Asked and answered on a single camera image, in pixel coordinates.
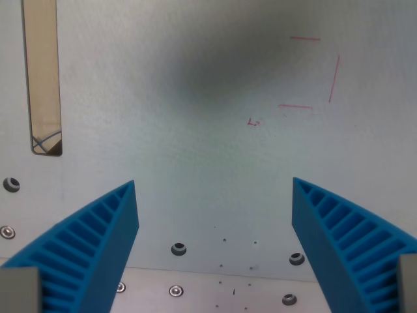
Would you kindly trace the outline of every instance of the small hole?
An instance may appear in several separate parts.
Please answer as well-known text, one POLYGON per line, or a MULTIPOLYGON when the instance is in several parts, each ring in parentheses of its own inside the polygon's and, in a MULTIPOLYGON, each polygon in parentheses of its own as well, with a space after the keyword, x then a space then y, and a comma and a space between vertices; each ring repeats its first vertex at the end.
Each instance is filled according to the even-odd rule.
POLYGON ((305 260, 306 258, 301 253, 293 253, 289 258, 289 263, 297 266, 303 264, 305 260))
POLYGON ((17 179, 13 177, 7 177, 3 181, 3 187, 9 192, 17 192, 20 189, 20 184, 17 179))
POLYGON ((18 182, 18 180, 17 179, 15 179, 15 178, 10 178, 10 182, 14 185, 14 186, 20 186, 20 184, 19 184, 19 182, 18 182))
POLYGON ((187 252, 187 248, 183 243, 175 243, 171 247, 171 252, 174 256, 183 256, 187 252))

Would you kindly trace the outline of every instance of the white panel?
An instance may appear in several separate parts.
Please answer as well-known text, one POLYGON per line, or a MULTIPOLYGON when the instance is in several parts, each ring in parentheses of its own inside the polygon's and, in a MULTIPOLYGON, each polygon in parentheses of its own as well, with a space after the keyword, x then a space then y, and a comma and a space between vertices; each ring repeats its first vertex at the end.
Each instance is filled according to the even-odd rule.
POLYGON ((111 313, 133 308, 146 313, 330 313, 316 282, 133 268, 124 270, 122 281, 126 291, 116 295, 111 313), (183 287, 184 295, 171 297, 173 285, 183 287), (297 296, 293 306, 282 304, 288 293, 297 296))
POLYGON ((11 256, 63 217, 61 158, 31 152, 21 1, 0 0, 0 226, 16 237, 0 240, 11 256), (3 188, 16 178, 17 193, 3 188))
POLYGON ((129 266, 299 280, 314 275, 288 262, 294 176, 417 234, 416 14, 410 0, 59 1, 67 214, 135 179, 129 266))

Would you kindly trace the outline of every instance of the metal screw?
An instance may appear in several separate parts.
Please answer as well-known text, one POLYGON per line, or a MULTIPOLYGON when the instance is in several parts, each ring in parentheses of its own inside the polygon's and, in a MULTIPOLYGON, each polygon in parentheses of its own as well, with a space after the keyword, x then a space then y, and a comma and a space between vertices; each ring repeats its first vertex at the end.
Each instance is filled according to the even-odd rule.
POLYGON ((181 286, 178 286, 178 285, 174 285, 174 286, 170 287, 170 289, 169 289, 169 294, 172 297, 180 297, 180 296, 182 296, 183 293, 184 293, 184 289, 181 286))
POLYGON ((0 228, 0 235, 5 239, 13 239, 14 236, 16 236, 16 233, 10 226, 2 226, 0 228))
POLYGON ((124 284, 124 282, 119 282, 119 285, 117 286, 117 293, 122 293, 126 290, 126 285, 124 284))

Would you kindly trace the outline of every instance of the red handwritten mark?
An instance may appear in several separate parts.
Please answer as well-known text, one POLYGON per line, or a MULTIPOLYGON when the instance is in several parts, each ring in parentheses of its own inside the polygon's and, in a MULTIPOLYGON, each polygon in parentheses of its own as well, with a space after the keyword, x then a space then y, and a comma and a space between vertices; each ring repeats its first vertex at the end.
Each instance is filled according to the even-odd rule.
POLYGON ((297 39, 297 40, 312 40, 312 41, 320 41, 320 38, 312 38, 312 37, 295 37, 291 36, 290 39, 297 39))
POLYGON ((299 108, 299 109, 313 109, 312 106, 294 106, 292 104, 280 104, 280 108, 299 108))
POLYGON ((334 83, 335 83, 335 81, 336 81, 336 74, 338 73, 339 63, 340 63, 340 55, 338 55, 338 61, 337 61, 337 63, 336 63, 336 70, 334 71, 334 77, 333 77, 332 90, 330 91, 330 97, 329 97, 329 99, 328 99, 328 103, 330 103, 330 102, 332 101, 332 95, 333 95, 334 83))
POLYGON ((260 122, 260 121, 256 121, 255 124, 252 124, 251 120, 252 120, 252 118, 250 118, 249 122, 248 122, 248 125, 250 125, 250 126, 257 126, 257 125, 260 125, 261 123, 263 123, 263 122, 260 122))

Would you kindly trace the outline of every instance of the red marker line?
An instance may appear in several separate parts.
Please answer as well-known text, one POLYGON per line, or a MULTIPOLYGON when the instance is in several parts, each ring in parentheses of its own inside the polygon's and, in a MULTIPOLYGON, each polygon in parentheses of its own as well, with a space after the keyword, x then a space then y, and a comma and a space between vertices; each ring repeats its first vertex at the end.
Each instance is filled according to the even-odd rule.
POLYGON ((289 37, 290 39, 298 39, 298 40, 312 40, 312 41, 320 41, 320 38, 312 38, 312 37, 296 37, 296 36, 291 36, 289 37))
POLYGON ((338 73, 339 63, 340 63, 340 55, 338 55, 338 61, 336 63, 336 70, 334 71, 332 90, 330 91, 330 97, 328 99, 328 103, 330 103, 332 101, 332 95, 333 95, 333 89, 334 89, 334 82, 336 81, 336 74, 338 73))
POLYGON ((312 106, 293 106, 292 104, 280 104, 280 108, 299 108, 299 109, 313 109, 312 106))

